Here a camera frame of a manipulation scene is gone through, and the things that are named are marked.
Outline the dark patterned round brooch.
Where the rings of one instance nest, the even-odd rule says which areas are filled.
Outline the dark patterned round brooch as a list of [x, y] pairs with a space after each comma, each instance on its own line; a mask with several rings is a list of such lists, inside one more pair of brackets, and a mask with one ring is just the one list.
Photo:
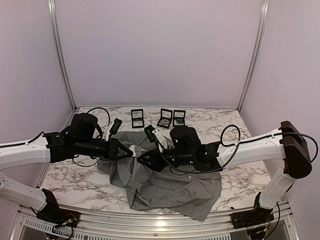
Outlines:
[[132, 151], [132, 157], [133, 158], [136, 158], [140, 155], [141, 153], [141, 150], [140, 150], [140, 147], [139, 146], [136, 146], [136, 145], [131, 145], [129, 147], [129, 149]]

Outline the grey button shirt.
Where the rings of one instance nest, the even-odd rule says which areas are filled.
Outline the grey button shirt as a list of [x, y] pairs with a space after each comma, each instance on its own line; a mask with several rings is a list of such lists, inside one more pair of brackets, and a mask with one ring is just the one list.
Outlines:
[[135, 157], [99, 160], [97, 168], [113, 186], [125, 188], [129, 207], [137, 211], [167, 208], [204, 221], [222, 191], [218, 172], [176, 175], [167, 167], [156, 172]]

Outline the pink round brooch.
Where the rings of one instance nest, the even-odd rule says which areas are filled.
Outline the pink round brooch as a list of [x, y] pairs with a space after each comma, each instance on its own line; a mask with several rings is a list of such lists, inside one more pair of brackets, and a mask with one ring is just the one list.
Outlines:
[[167, 126], [169, 123], [170, 123], [170, 121], [168, 119], [162, 119], [160, 122], [160, 124], [164, 125], [164, 126]]

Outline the blue round brooch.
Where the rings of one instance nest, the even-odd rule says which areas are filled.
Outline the blue round brooch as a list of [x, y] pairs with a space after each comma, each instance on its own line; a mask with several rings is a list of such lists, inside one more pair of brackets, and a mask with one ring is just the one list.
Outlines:
[[183, 125], [183, 124], [184, 124], [184, 120], [183, 120], [183, 119], [176, 119], [176, 120], [175, 120], [175, 123], [176, 123], [177, 125]]

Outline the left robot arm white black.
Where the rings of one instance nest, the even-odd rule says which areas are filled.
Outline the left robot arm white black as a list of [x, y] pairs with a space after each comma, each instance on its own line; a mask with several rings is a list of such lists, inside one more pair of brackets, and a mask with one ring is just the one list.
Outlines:
[[[77, 155], [102, 161], [131, 157], [133, 152], [113, 137], [121, 124], [122, 121], [116, 118], [102, 130], [96, 116], [89, 112], [77, 113], [70, 125], [60, 132], [41, 132], [33, 139], [2, 144], [0, 169], [58, 163], [72, 160]], [[0, 197], [43, 212], [53, 223], [60, 222], [64, 216], [50, 190], [27, 186], [3, 173], [0, 175]]]

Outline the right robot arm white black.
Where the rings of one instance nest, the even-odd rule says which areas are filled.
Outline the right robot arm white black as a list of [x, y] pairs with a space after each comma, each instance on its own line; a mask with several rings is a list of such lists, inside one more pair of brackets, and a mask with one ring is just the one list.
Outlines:
[[313, 137], [300, 133], [290, 121], [283, 121], [279, 128], [268, 133], [236, 142], [203, 144], [196, 130], [186, 125], [171, 129], [172, 146], [152, 126], [144, 130], [155, 149], [143, 153], [137, 161], [149, 169], [161, 172], [166, 167], [186, 174], [185, 166], [194, 168], [193, 174], [204, 175], [221, 172], [236, 165], [265, 160], [282, 160], [283, 163], [267, 187], [255, 198], [247, 219], [252, 224], [263, 220], [277, 201], [299, 179], [312, 171], [314, 157], [310, 157], [307, 139]]

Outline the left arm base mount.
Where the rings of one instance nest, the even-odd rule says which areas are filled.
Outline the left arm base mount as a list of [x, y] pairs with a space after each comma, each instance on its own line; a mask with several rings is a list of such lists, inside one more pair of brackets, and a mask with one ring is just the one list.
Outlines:
[[36, 217], [40, 220], [57, 224], [60, 227], [66, 221], [72, 220], [70, 224], [73, 228], [76, 228], [80, 213], [78, 211], [61, 208], [50, 190], [43, 188], [41, 191], [45, 196], [45, 205], [44, 208], [37, 211]]

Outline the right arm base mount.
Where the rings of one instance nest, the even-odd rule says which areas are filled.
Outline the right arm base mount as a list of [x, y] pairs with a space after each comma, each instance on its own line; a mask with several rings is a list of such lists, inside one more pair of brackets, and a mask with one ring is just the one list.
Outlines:
[[234, 229], [252, 227], [271, 222], [275, 219], [272, 213], [273, 209], [261, 207], [259, 202], [260, 196], [261, 193], [259, 192], [255, 197], [253, 209], [235, 212], [230, 215]]

